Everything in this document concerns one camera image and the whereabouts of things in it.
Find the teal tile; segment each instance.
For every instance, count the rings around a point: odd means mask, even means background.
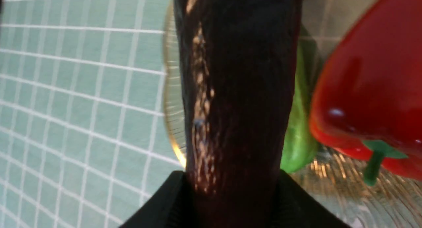
[[[31,97],[32,97],[33,87],[30,84],[22,83],[21,91],[19,93],[18,104],[25,108],[31,107]]]
[[[107,103],[99,103],[94,131],[110,138],[116,138],[120,112],[120,107]]]
[[[103,228],[106,217],[91,209],[90,207],[83,206],[81,227],[90,228]]]
[[[51,80],[53,78],[53,69],[54,69],[54,60],[46,59],[46,58],[42,59],[38,82],[42,84],[46,84],[46,85],[51,85]]]
[[[78,222],[78,213],[79,202],[75,198],[62,194],[62,198],[60,200],[60,218],[69,225],[76,227]]]
[[[39,215],[38,215],[38,222],[37,222],[37,227],[42,227],[42,228],[53,228],[54,225],[54,221],[53,219],[48,216],[45,212],[40,211]]]
[[[5,59],[6,59],[6,56],[8,56],[9,57],[9,54],[8,53],[1,53],[0,54],[0,72],[3,72],[2,71],[2,68],[3,68],[3,66],[5,65],[5,63],[4,63],[4,61],[5,61]]]
[[[25,24],[25,18],[27,13],[28,1],[19,1],[19,7],[16,12],[16,24]]]
[[[34,145],[29,145],[27,166],[35,171],[40,171],[42,162],[42,150]]]
[[[14,163],[10,163],[9,166],[9,183],[16,187],[21,187],[22,168]]]
[[[87,134],[69,129],[65,155],[80,162],[84,162],[87,144]]]
[[[72,84],[72,77],[74,74],[75,63],[69,61],[62,61],[59,65],[59,72],[57,74],[56,86],[59,88],[70,89]]]
[[[113,28],[135,28],[138,2],[139,0],[116,0]]]
[[[56,156],[55,154],[49,152],[45,153],[45,164],[43,174],[45,175],[45,177],[51,179],[56,183],[59,182],[61,160],[62,159],[59,156]]]
[[[25,198],[22,199],[21,220],[29,227],[34,227],[36,208]]]
[[[66,121],[66,112],[69,102],[69,94],[56,91],[54,93],[53,104],[51,105],[51,115],[62,121]]]
[[[15,7],[18,7],[19,2],[3,2],[3,18],[2,23],[11,23],[12,13],[15,12]]]
[[[89,129],[93,104],[93,100],[75,96],[74,102],[72,103],[70,123],[78,127]]]
[[[121,147],[114,176],[134,187],[140,187],[146,159],[146,154]]]
[[[56,208],[57,192],[57,188],[51,186],[49,183],[43,182],[40,204],[52,213],[54,213]]]
[[[82,59],[99,62],[101,58],[101,49],[103,47],[104,32],[86,31],[83,42]]]
[[[122,224],[109,219],[107,228],[119,228]]]
[[[127,66],[133,33],[112,32],[108,42],[107,63]]]
[[[75,91],[94,96],[97,76],[98,66],[80,64]]]
[[[65,163],[63,187],[74,194],[80,195],[82,189],[83,168],[71,162]]]
[[[36,141],[42,144],[43,139],[44,139],[44,129],[45,129],[46,123],[47,123],[47,120],[45,120],[44,118],[40,118],[37,116],[33,117],[31,134],[30,134],[30,138],[33,141]]]
[[[67,26],[81,25],[84,1],[87,0],[70,0],[69,6],[72,7],[72,11],[68,11],[68,17],[66,19]]]
[[[154,111],[160,77],[159,75],[134,72],[128,104]]]
[[[65,30],[65,37],[63,39],[62,56],[68,58],[76,58],[76,51],[78,50],[79,30]]]
[[[62,6],[64,0],[51,0],[50,16],[48,17],[48,25],[60,25],[60,17],[62,15]]]
[[[63,136],[65,127],[54,122],[50,122],[47,135],[47,146],[56,151],[62,151]]]
[[[152,157],[146,177],[145,192],[154,194],[170,173],[176,170],[183,170],[183,168],[181,165],[170,164],[169,162]]]
[[[23,40],[24,28],[15,28],[13,33],[13,39],[10,49],[20,51],[22,50],[22,40]]]
[[[39,178],[35,175],[26,172],[24,180],[24,194],[28,197],[37,200]]]
[[[24,152],[25,152],[25,142],[19,138],[14,138],[13,144],[12,144],[12,158],[23,163]]]
[[[105,210],[109,185],[108,179],[89,171],[86,177],[85,199]]]
[[[39,28],[31,28],[29,30],[28,44],[27,44],[27,49],[26,49],[27,52],[34,52],[34,53],[38,52],[40,32],[41,32],[41,29]]]
[[[0,157],[0,178],[2,178],[2,180],[6,179],[7,163],[7,160],[3,159],[3,157]]]
[[[44,12],[44,3],[46,3],[45,0],[34,1],[34,6],[32,9],[32,19],[31,19],[32,25],[41,25],[41,20],[43,18],[43,12]]]
[[[116,145],[99,138],[93,138],[89,166],[110,175]]]
[[[8,189],[6,194],[6,209],[13,214],[18,214],[19,195]]]
[[[34,80],[34,74],[35,74],[35,62],[37,61],[37,58],[33,56],[26,56],[25,57],[25,64],[23,66],[23,74],[22,78],[33,81]]]
[[[161,71],[163,65],[161,34],[139,34],[135,66],[148,70]]]
[[[130,110],[126,111],[122,141],[141,148],[148,148],[152,115]]]
[[[16,227],[16,221],[9,215],[4,216],[4,225],[5,227]]]
[[[22,111],[17,111],[15,132],[20,135],[26,136],[28,129],[29,115]]]
[[[107,21],[108,0],[91,0],[89,9],[88,23],[89,27],[105,27]]]
[[[0,184],[0,203],[1,204],[4,204],[4,201],[3,201],[3,194],[4,194],[4,192],[5,192],[4,191],[4,186],[3,186],[3,184]]]
[[[47,29],[45,31],[45,36],[46,36],[46,38],[45,38],[45,41],[44,41],[43,53],[45,55],[56,55],[57,39],[59,37],[59,30],[57,30],[57,29]]]
[[[6,129],[10,129],[12,127],[12,115],[13,109],[8,106],[3,106],[0,115],[0,125]]]
[[[104,68],[103,82],[101,85],[100,97],[122,102],[123,91],[125,90],[126,70],[116,68]]]
[[[167,6],[170,0],[146,0],[143,8],[142,28],[163,30]]]
[[[7,154],[9,143],[11,142],[11,136],[9,134],[0,131],[0,152]]]
[[[0,34],[2,36],[8,36],[9,37],[9,31],[10,31],[10,28],[1,28]],[[9,38],[8,37],[0,37],[0,48],[2,48],[2,49],[8,49],[9,48],[9,44],[8,44]]]
[[[6,80],[3,100],[9,103],[15,102],[16,81]]]
[[[47,114],[48,101],[50,99],[50,90],[46,88],[38,87],[36,97],[35,97],[35,106],[34,110]]]
[[[127,220],[139,209],[140,195],[118,184],[113,185],[110,213],[120,220]]]
[[[9,56],[9,65],[6,69],[6,74],[10,76],[18,76],[19,64],[21,61],[21,55],[10,54]]]

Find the metal bowl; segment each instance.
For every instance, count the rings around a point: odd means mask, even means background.
[[[164,113],[173,150],[186,166],[178,41],[170,3],[163,39],[167,78]],[[363,182],[366,162],[321,147],[315,160],[291,174],[310,195],[353,228],[422,227],[422,182],[381,169],[375,186]]]

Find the black holder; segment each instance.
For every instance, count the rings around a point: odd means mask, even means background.
[[[349,228],[280,171],[269,228]],[[174,171],[158,191],[120,228],[195,228],[191,189],[185,173]]]

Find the pepper stem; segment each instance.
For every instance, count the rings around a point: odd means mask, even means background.
[[[379,169],[384,158],[405,159],[407,155],[396,150],[382,140],[362,141],[362,143],[374,153],[363,172],[363,181],[368,186],[374,186],[377,182]]]
[[[384,159],[385,155],[381,151],[374,151],[371,159],[368,162],[368,165],[363,172],[363,181],[368,186],[374,186],[377,182],[379,169],[381,167],[381,163]]]

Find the eggplant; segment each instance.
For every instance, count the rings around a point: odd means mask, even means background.
[[[187,182],[202,228],[268,227],[302,0],[174,0]]]

